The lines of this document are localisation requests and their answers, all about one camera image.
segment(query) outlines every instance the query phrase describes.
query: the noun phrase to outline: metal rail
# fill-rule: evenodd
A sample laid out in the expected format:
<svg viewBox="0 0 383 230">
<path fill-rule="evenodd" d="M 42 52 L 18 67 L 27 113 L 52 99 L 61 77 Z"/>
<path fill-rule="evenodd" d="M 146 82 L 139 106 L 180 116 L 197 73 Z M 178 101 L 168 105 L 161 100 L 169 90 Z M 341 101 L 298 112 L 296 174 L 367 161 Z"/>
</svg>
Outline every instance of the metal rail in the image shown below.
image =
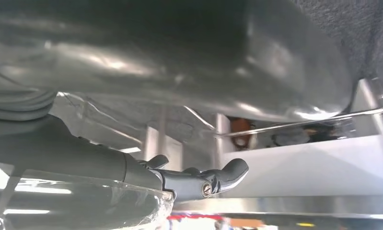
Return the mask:
<svg viewBox="0 0 383 230">
<path fill-rule="evenodd" d="M 187 107 L 187 106 L 184 106 L 184 108 L 186 108 L 192 115 L 194 115 L 198 120 L 200 120 L 203 124 L 205 124 L 209 129 L 211 130 L 215 130 L 215 127 L 210 124 L 208 121 L 206 121 L 200 114 L 198 114 L 196 111 L 194 111 L 193 109 Z"/>
<path fill-rule="evenodd" d="M 328 119 L 324 119 L 324 120 L 303 121 L 303 122 L 290 123 L 290 124 L 285 124 L 285 125 L 277 125 L 277 126 L 270 126 L 270 127 L 265 127 L 265 128 L 257 128 L 257 129 L 241 131 L 241 132 L 235 132 L 235 133 L 217 134 L 215 137 L 216 138 L 236 137 L 236 136 L 242 136 L 242 135 L 262 133 L 262 132 L 266 132 L 266 131 L 270 131 L 270 130 L 275 130 L 275 129 L 281 129 L 281 128 L 289 128 L 289 127 L 295 127 L 295 126 L 302 126 L 302 125 L 314 124 L 314 123 L 325 122 L 325 121 L 344 120 L 344 119 L 349 119 L 349 118 L 355 117 L 355 116 L 373 115 L 373 114 L 381 114 L 381 113 L 383 113 L 383 108 L 370 109 L 370 110 L 358 111 L 358 112 L 353 112 L 353 113 L 344 114 L 344 115 L 338 115 L 338 116 L 334 116 L 334 117 L 331 117 L 331 118 L 328 118 Z"/>
</svg>

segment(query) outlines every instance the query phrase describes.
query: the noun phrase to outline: screw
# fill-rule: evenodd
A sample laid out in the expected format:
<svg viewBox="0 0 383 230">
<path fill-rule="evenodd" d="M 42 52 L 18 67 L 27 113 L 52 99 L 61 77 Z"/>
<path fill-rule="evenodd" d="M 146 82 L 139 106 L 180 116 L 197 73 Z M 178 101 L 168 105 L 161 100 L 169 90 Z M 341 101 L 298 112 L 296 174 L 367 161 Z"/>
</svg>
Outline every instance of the screw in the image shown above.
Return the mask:
<svg viewBox="0 0 383 230">
<path fill-rule="evenodd" d="M 210 183 L 206 182 L 203 184 L 202 193 L 203 193 L 204 197 L 208 197 L 209 195 L 211 195 L 211 184 Z"/>
</svg>

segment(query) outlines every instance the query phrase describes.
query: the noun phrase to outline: chrome trim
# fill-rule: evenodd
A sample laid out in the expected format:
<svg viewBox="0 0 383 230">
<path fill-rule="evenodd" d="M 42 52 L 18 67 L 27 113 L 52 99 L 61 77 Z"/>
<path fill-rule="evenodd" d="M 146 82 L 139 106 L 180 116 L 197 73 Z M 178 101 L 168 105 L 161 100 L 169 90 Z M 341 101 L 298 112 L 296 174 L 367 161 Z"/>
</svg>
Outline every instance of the chrome trim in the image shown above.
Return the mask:
<svg viewBox="0 0 383 230">
<path fill-rule="evenodd" d="M 266 132 L 269 130 L 289 128 L 289 127 L 295 127 L 295 126 L 301 126 L 301 125 L 307 125 L 307 124 L 314 124 L 314 123 L 325 122 L 325 121 L 344 120 L 344 119 L 352 118 L 355 116 L 373 115 L 373 114 L 381 114 L 381 113 L 383 113 L 383 108 L 370 109 L 370 110 L 358 111 L 358 112 L 353 112 L 353 113 L 344 114 L 344 115 L 338 115 L 338 116 L 334 116 L 332 118 L 328 118 L 328 119 L 324 119 L 324 120 L 304 121 L 304 122 L 290 123 L 290 124 L 285 124 L 285 125 L 270 126 L 270 127 L 265 127 L 265 128 L 257 128 L 257 129 L 235 132 L 235 133 L 217 134 L 216 138 L 235 137 L 235 136 L 242 136 L 242 135 L 248 135 L 248 134 L 262 133 L 262 132 Z"/>
<path fill-rule="evenodd" d="M 194 111 L 192 108 L 189 108 L 187 106 L 183 106 L 186 108 L 192 115 L 194 115 L 198 120 L 200 120 L 203 124 L 205 124 L 209 129 L 215 130 L 215 127 L 210 124 L 208 121 L 206 121 L 200 114 L 198 114 L 196 111 Z"/>
<path fill-rule="evenodd" d="M 173 211 L 383 219 L 383 195 L 216 198 L 179 204 Z"/>
</svg>

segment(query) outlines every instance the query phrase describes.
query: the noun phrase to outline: clear plastic film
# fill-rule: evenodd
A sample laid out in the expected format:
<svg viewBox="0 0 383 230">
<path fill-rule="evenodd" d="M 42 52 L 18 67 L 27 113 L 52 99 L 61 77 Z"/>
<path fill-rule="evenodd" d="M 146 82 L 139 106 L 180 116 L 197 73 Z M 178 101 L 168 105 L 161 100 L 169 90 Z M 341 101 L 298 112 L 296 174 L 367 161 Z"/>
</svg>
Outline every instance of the clear plastic film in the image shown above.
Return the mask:
<svg viewBox="0 0 383 230">
<path fill-rule="evenodd" d="M 171 213 L 171 193 L 119 181 L 0 164 L 0 230 L 149 229 Z"/>
</svg>

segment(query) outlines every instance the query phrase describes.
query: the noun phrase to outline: orange object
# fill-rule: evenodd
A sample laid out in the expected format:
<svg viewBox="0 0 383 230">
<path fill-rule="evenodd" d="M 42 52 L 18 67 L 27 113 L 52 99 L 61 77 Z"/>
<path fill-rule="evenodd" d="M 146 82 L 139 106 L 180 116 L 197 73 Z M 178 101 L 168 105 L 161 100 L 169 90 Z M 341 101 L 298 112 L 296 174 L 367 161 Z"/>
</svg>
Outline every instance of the orange object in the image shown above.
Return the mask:
<svg viewBox="0 0 383 230">
<path fill-rule="evenodd" d="M 231 119 L 231 132 L 247 131 L 251 129 L 251 122 L 244 118 Z M 251 135 L 232 137 L 232 143 L 238 150 L 245 150 L 249 146 Z"/>
</svg>

